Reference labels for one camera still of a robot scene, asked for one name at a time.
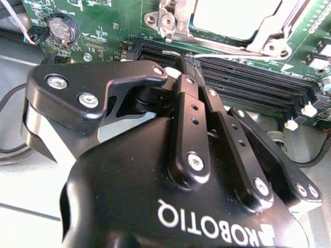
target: white wire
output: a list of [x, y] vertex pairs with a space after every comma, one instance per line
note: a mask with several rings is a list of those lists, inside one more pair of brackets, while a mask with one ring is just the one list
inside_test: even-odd
[[0, 59], [4, 59], [4, 60], [8, 60], [8, 61], [12, 61], [12, 62], [15, 62], [15, 63], [20, 63], [20, 64], [24, 64], [24, 65], [28, 65], [28, 66], [37, 66], [37, 65], [39, 65], [39, 64], [36, 64], [36, 63], [32, 63], [32, 62], [25, 61], [25, 60], [20, 60], [20, 59], [17, 59], [17, 58], [8, 57], [8, 56], [1, 55], [1, 54], [0, 54]]
[[5, 8], [7, 9], [7, 11], [9, 12], [9, 14], [11, 15], [11, 17], [14, 19], [14, 21], [17, 23], [17, 25], [20, 27], [20, 30], [22, 31], [22, 33], [24, 34], [24, 37], [26, 38], [26, 40], [32, 44], [35, 45], [35, 42], [30, 38], [30, 36], [27, 34], [27, 30], [26, 27], [24, 26], [24, 24], [20, 21], [20, 19], [18, 18], [17, 14], [15, 13], [15, 11], [13, 10], [13, 8], [11, 7], [11, 5], [8, 3], [7, 0], [0, 0], [2, 2], [2, 4], [5, 6]]
[[188, 55], [189, 57], [193, 58], [232, 58], [232, 59], [260, 59], [260, 60], [265, 60], [265, 59], [271, 59], [269, 56], [254, 56], [254, 55], [231, 55], [231, 54], [207, 54], [207, 53], [202, 53], [202, 54], [195, 54], [195, 55]]

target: electronic component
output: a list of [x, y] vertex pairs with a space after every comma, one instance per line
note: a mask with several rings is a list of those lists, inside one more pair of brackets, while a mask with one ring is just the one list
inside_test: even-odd
[[313, 69], [324, 71], [329, 65], [329, 60], [326, 56], [310, 53], [306, 57], [306, 64]]
[[[209, 6], [203, 6], [204, 2], [208, 3], [207, 0], [181, 0], [180, 5], [176, 4], [175, 0], [164, 2], [169, 3], [167, 11], [170, 13], [172, 10], [174, 13], [179, 13], [179, 11], [184, 8], [183, 4], [190, 7], [192, 3], [193, 5], [194, 3], [197, 3], [199, 5], [197, 9], [195, 9], [194, 6], [192, 8], [185, 8], [185, 11], [190, 10], [194, 13], [196, 18], [198, 18], [198, 14], [200, 14], [199, 11], [202, 11], [203, 8], [210, 8]], [[252, 30], [256, 29], [257, 25], [253, 25], [253, 20], [255, 19], [254, 16], [257, 15], [261, 17], [268, 14], [271, 12], [271, 9], [277, 5], [277, 1], [269, 1], [270, 6], [273, 6], [270, 10], [268, 10], [269, 7], [266, 6], [264, 2], [259, 0], [243, 2], [242, 0], [236, 1], [236, 3], [238, 3], [236, 9], [234, 9], [235, 7], [231, 7], [234, 6], [231, 3], [229, 4], [224, 1], [220, 2], [222, 9], [231, 9], [229, 12], [233, 15], [228, 19], [222, 19], [221, 17], [214, 16], [213, 18], [221, 18], [220, 20], [223, 20], [223, 22], [206, 23], [205, 28], [210, 29], [212, 26], [220, 26], [222, 28], [222, 32], [220, 31], [220, 33], [223, 33], [225, 36], [195, 28], [193, 24], [193, 16], [192, 20], [190, 19], [189, 22], [189, 30], [194, 35], [194, 42], [196, 42], [195, 45], [188, 44], [185, 40], [184, 42], [177, 42], [174, 38], [172, 46], [168, 49], [172, 47], [179, 47], [186, 51], [214, 54], [217, 50], [215, 43], [217, 43], [217, 45], [222, 43], [224, 44], [223, 48], [226, 53], [223, 55], [236, 54], [249, 59], [253, 57], [251, 56], [251, 52], [247, 53], [248, 50], [258, 50], [255, 55], [259, 55], [260, 59], [265, 59], [265, 57], [260, 56], [260, 53], [270, 54], [271, 56], [277, 56], [277, 54], [279, 54], [281, 59], [288, 58], [288, 60], [286, 60], [286, 64], [277, 63], [276, 61], [270, 60], [260, 60], [256, 62], [253, 60], [243, 61], [242, 58], [234, 59], [234, 61], [243, 61], [243, 63], [256, 68], [278, 72], [287, 76], [294, 76], [309, 81], [317, 82], [320, 79], [320, 73], [317, 73], [315, 69], [311, 67], [305, 66], [302, 61], [305, 60], [305, 57], [307, 56], [307, 48], [316, 47], [318, 42], [321, 41], [320, 37], [326, 37], [326, 32], [321, 27], [322, 25], [325, 26], [327, 23], [331, 22], [331, 15], [327, 15], [331, 4], [326, 4], [322, 0], [318, 0], [316, 3], [314, 3], [315, 1], [309, 0], [284, 0], [273, 15], [262, 21], [261, 27], [258, 28], [256, 34], [253, 35], [252, 40], [243, 41], [240, 40], [240, 38], [247, 38], [251, 35]], [[261, 10], [261, 13], [255, 11], [255, 8], [253, 7], [249, 8], [253, 9], [253, 13], [251, 15], [249, 14], [251, 11], [246, 11], [245, 13], [245, 10], [240, 6], [246, 5], [246, 2], [251, 4], [251, 6], [257, 6], [256, 9]], [[38, 9], [36, 9], [31, 1], [23, 1], [26, 12], [33, 25], [44, 26], [48, 18], [48, 15], [45, 13], [56, 13], [61, 10], [62, 13], [74, 18], [79, 25], [81, 34], [83, 34], [81, 38], [78, 38], [78, 42], [76, 42], [77, 46], [71, 46], [70, 50], [65, 51], [61, 48], [60, 44], [54, 44], [53, 39], [47, 40], [42, 45], [42, 48], [46, 54], [70, 56], [74, 59], [74, 61], [79, 63], [84, 62], [82, 54], [98, 53], [96, 56], [93, 55], [93, 61], [109, 61], [121, 57], [123, 49], [120, 45], [121, 41], [127, 42], [129, 46], [140, 38], [151, 40], [158, 44], [165, 44], [165, 40], [155, 33], [154, 27], [150, 27], [150, 25], [153, 24], [156, 26], [159, 20], [152, 15], [150, 18], [145, 17], [145, 14], [153, 11], [157, 11], [158, 14], [158, 5], [155, 4], [155, 0], [144, 0], [143, 4], [141, 4], [140, 1], [122, 0], [120, 2], [116, 2], [116, 5], [113, 4], [111, 8], [108, 7], [111, 1], [107, 1], [108, 5], [106, 5], [106, 0], [99, 1], [100, 5], [98, 6], [91, 6], [91, 4], [87, 4], [88, 2], [84, 0], [84, 4], [79, 4], [79, 8], [74, 6], [74, 3], [79, 4], [80, 1], [50, 1], [49, 4], [43, 1], [38, 5]], [[236, 20], [234, 16], [237, 11], [243, 12], [245, 19], [240, 18], [239, 20]], [[142, 22], [145, 18], [146, 21], [148, 21], [146, 25]], [[281, 21], [273, 22], [273, 19], [277, 18], [279, 18], [278, 20], [284, 18], [284, 22], [282, 22], [282, 24], [280, 24]], [[170, 27], [173, 24], [173, 20], [174, 19], [171, 16], [169, 16], [169, 18], [165, 17], [163, 19], [163, 23]], [[287, 40], [289, 37], [291, 38], [290, 46], [287, 45]]]
[[48, 19], [48, 27], [58, 44], [69, 47], [80, 36], [76, 21], [63, 13], [55, 13]]
[[56, 55], [47, 55], [41, 64], [65, 64], [68, 63], [67, 58], [63, 58], [61, 56], [56, 56]]
[[121, 42], [121, 48], [122, 48], [123, 50], [128, 51], [128, 50], [129, 50], [129, 44], [128, 44], [128, 42], [127, 42], [127, 41], [122, 41], [122, 42]]
[[320, 55], [331, 57], [331, 39], [322, 39], [316, 49]]
[[100, 5], [100, 6], [112, 6], [112, 1], [111, 0], [86, 0], [86, 3], [88, 6], [95, 6], [95, 5]]
[[[280, 2], [281, 0], [198, 1], [193, 26], [237, 40], [251, 40], [263, 20], [276, 12]], [[216, 23], [226, 24], [229, 20], [237, 21], [231, 22], [231, 25], [215, 25]]]

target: robotiq logo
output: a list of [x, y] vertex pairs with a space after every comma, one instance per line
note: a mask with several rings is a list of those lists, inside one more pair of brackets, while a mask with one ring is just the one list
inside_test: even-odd
[[[158, 202], [161, 205], [158, 209], [157, 215], [159, 221], [165, 227], [174, 228], [180, 223], [180, 229], [184, 232], [199, 236], [204, 234], [210, 239], [217, 239], [221, 236], [221, 238], [229, 244], [236, 243], [240, 246], [247, 246], [250, 244], [253, 247], [260, 247], [261, 243], [262, 246], [274, 246], [273, 238], [275, 237], [275, 233], [271, 225], [260, 224], [261, 231], [256, 231], [254, 229], [242, 227], [238, 224], [230, 225], [227, 221], [221, 220], [216, 222], [210, 216], [203, 216], [198, 220], [198, 223], [200, 223], [199, 229], [195, 212], [191, 212], [191, 218], [186, 219], [184, 209], [181, 208], [178, 213], [172, 205], [165, 203], [162, 199], [159, 199]], [[167, 220], [164, 217], [165, 211], [169, 214], [167, 215]], [[171, 218], [169, 218], [169, 211], [172, 212]]]

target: white slot latch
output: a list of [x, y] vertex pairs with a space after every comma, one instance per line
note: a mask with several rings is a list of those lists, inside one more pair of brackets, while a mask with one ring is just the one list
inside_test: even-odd
[[308, 102], [308, 104], [301, 109], [301, 113], [311, 118], [317, 114], [317, 109], [311, 104], [311, 102]]
[[291, 131], [294, 131], [299, 127], [299, 125], [293, 119], [291, 119], [291, 120], [288, 120], [287, 122], [285, 122], [284, 127]]

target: cable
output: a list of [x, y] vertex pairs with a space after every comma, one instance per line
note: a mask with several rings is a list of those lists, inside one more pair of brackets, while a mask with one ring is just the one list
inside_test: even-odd
[[8, 156], [5, 158], [0, 158], [0, 166], [1, 165], [8, 165], [8, 164], [13, 164], [13, 163], [17, 163], [23, 159], [26, 159], [27, 157], [29, 157], [30, 155], [32, 155], [35, 151], [33, 151], [31, 148], [26, 149], [23, 152], [20, 152], [18, 154], [12, 155], [12, 156]]
[[255, 55], [234, 55], [234, 54], [213, 54], [213, 53], [206, 53], [206, 54], [195, 54], [195, 55], [187, 55], [193, 58], [231, 58], [231, 59], [272, 59], [269, 56], [255, 56]]
[[329, 151], [330, 147], [331, 147], [331, 133], [328, 133], [325, 141], [323, 142], [319, 154], [317, 154], [317, 156], [314, 159], [306, 163], [298, 163], [298, 162], [295, 163], [299, 168], [313, 167], [314, 165], [317, 165], [324, 158], [325, 154], [327, 153], [327, 151]]
[[26, 40], [32, 44], [35, 45], [35, 42], [31, 39], [31, 37], [29, 36], [29, 34], [27, 33], [27, 29], [24, 26], [24, 24], [21, 22], [21, 20], [18, 18], [17, 14], [15, 13], [15, 11], [13, 10], [12, 6], [8, 3], [7, 0], [0, 0], [0, 2], [5, 6], [5, 8], [8, 10], [8, 12], [10, 13], [11, 17], [14, 19], [14, 21], [16, 22], [16, 24], [20, 27], [20, 30], [22, 31], [22, 33], [24, 34]]
[[[24, 89], [24, 88], [25, 88], [25, 84], [21, 84], [21, 85], [15, 87], [14, 89], [10, 90], [8, 93], [5, 94], [5, 96], [0, 101], [0, 113], [4, 109], [6, 104], [8, 103], [9, 99], [17, 91], [19, 91], [21, 89]], [[25, 148], [26, 146], [27, 146], [26, 144], [21, 144], [17, 147], [14, 147], [14, 148], [8, 149], [8, 150], [0, 149], [0, 153], [10, 154], [10, 153], [13, 153], [13, 152], [20, 151], [21, 149]], [[25, 158], [29, 157], [32, 153], [34, 153], [34, 151], [32, 149], [28, 148], [27, 150], [22, 151], [18, 154], [8, 156], [8, 157], [5, 157], [5, 158], [0, 158], [0, 165], [8, 165], [8, 164], [16, 163], [18, 161], [21, 161], [22, 159], [25, 159]]]

